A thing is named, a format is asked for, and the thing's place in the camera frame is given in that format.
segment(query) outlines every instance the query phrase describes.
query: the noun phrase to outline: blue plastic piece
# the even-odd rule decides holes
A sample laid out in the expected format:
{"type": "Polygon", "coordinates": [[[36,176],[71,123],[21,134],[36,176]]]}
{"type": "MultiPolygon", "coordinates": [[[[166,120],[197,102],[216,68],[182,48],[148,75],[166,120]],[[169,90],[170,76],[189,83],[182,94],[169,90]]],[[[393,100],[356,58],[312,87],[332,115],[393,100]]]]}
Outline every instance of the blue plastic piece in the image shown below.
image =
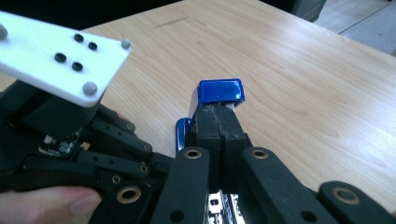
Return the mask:
{"type": "Polygon", "coordinates": [[[245,101],[244,88],[239,78],[203,80],[192,93],[189,116],[177,121],[176,151],[185,146],[185,135],[195,122],[195,110],[202,105],[233,104],[234,107],[245,101]]]}

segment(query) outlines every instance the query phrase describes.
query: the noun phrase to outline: black screw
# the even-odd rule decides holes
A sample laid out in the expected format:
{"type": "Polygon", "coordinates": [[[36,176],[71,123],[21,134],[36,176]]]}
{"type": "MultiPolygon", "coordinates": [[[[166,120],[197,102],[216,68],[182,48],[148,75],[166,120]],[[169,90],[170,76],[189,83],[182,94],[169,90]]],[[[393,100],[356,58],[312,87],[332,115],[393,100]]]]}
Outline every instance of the black screw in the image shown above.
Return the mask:
{"type": "Polygon", "coordinates": [[[82,70],[83,66],[82,66],[81,63],[75,62],[75,63],[72,64],[72,68],[73,68],[73,70],[75,70],[76,72],[79,72],[79,71],[82,70]]]}
{"type": "Polygon", "coordinates": [[[90,48],[91,50],[96,50],[96,49],[98,49],[98,46],[97,46],[97,44],[90,42],[88,44],[88,48],[90,48]]]}
{"type": "Polygon", "coordinates": [[[64,55],[62,53],[56,53],[54,58],[55,58],[55,61],[58,63],[66,62],[66,55],[64,55]]]}
{"type": "Polygon", "coordinates": [[[75,34],[75,40],[77,42],[82,42],[82,41],[84,41],[84,36],[79,35],[79,34],[75,34]]]}

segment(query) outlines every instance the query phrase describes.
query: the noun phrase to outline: screw hole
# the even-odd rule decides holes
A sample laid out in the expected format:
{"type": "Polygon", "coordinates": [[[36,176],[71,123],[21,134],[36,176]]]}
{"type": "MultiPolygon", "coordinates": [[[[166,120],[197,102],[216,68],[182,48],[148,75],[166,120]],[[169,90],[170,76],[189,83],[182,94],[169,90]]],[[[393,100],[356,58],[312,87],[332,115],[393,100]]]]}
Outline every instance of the screw hole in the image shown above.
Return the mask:
{"type": "Polygon", "coordinates": [[[343,203],[356,205],[361,202],[359,196],[350,189],[337,187],[332,190],[332,194],[343,203]]]}
{"type": "Polygon", "coordinates": [[[133,130],[133,129],[134,129],[134,125],[131,124],[131,123],[129,123],[129,124],[126,125],[126,128],[127,128],[128,130],[133,130]]]}
{"type": "Polygon", "coordinates": [[[171,213],[170,219],[174,223],[178,223],[184,220],[184,213],[182,211],[174,211],[171,213]]]}
{"type": "Polygon", "coordinates": [[[119,184],[121,182],[121,178],[118,175],[114,175],[112,180],[114,184],[119,184]]]}
{"type": "Polygon", "coordinates": [[[268,158],[268,153],[262,151],[262,150],[254,150],[252,153],[253,157],[256,159],[267,159],[268,158]]]}
{"type": "Polygon", "coordinates": [[[142,191],[140,188],[135,186],[125,187],[117,193],[117,201],[119,203],[134,203],[141,195],[142,191]]]}
{"type": "Polygon", "coordinates": [[[79,34],[75,34],[74,39],[75,39],[77,42],[81,43],[82,41],[84,41],[84,36],[79,35],[79,34]]]}
{"type": "Polygon", "coordinates": [[[151,145],[145,145],[145,150],[150,151],[151,150],[151,145]]]}
{"type": "Polygon", "coordinates": [[[72,64],[72,68],[73,70],[75,70],[76,72],[79,72],[82,70],[83,66],[81,63],[75,62],[72,64]]]}
{"type": "Polygon", "coordinates": [[[200,151],[197,150],[189,150],[185,153],[185,156],[188,159],[194,160],[194,159],[198,159],[202,156],[202,153],[200,151]]]}
{"type": "Polygon", "coordinates": [[[316,222],[317,221],[317,216],[315,216],[315,214],[313,214],[312,212],[303,211],[303,212],[301,212],[301,217],[303,218],[303,220],[308,221],[308,222],[316,222]]]}
{"type": "Polygon", "coordinates": [[[93,42],[90,42],[88,44],[88,48],[91,49],[91,50],[96,50],[96,49],[98,49],[98,46],[97,46],[97,44],[95,44],[93,42]]]}
{"type": "Polygon", "coordinates": [[[66,55],[62,53],[56,53],[55,54],[55,61],[58,63],[64,63],[66,62],[66,55]]]}
{"type": "Polygon", "coordinates": [[[147,170],[148,170],[148,168],[147,168],[146,166],[141,166],[141,167],[140,167],[140,171],[141,171],[142,173],[145,173],[147,170]]]}

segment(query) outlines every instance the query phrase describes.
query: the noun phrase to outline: white plastic plate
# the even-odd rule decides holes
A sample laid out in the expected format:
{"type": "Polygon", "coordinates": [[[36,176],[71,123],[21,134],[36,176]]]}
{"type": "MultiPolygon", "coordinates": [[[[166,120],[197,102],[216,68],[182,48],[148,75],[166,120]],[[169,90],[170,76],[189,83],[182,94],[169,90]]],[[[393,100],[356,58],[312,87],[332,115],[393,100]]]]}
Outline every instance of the white plastic plate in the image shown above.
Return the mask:
{"type": "Polygon", "coordinates": [[[100,100],[131,52],[118,40],[3,11],[0,24],[0,71],[83,107],[100,100]]]}

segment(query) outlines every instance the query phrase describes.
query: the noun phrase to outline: wooden table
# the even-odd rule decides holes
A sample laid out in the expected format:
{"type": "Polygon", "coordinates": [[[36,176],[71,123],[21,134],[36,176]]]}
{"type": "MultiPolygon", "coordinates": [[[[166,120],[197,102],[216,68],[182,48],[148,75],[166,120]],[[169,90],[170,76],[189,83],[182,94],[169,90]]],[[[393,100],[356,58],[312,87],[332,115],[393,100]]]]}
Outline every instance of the wooden table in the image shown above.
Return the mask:
{"type": "Polygon", "coordinates": [[[255,146],[311,189],[346,181],[396,209],[396,58],[253,0],[183,1],[87,31],[133,41],[103,104],[155,151],[175,155],[200,80],[239,77],[255,146]]]}

